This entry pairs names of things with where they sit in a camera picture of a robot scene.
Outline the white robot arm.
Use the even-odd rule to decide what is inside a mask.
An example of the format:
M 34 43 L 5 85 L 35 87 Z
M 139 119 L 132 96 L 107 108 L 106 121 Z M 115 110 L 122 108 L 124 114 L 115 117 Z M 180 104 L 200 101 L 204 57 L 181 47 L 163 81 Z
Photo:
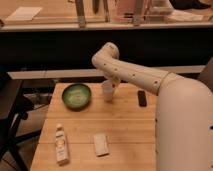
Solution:
M 121 61 L 111 42 L 93 55 L 92 64 L 108 79 L 157 96 L 156 171 L 213 171 L 213 92 L 204 83 Z

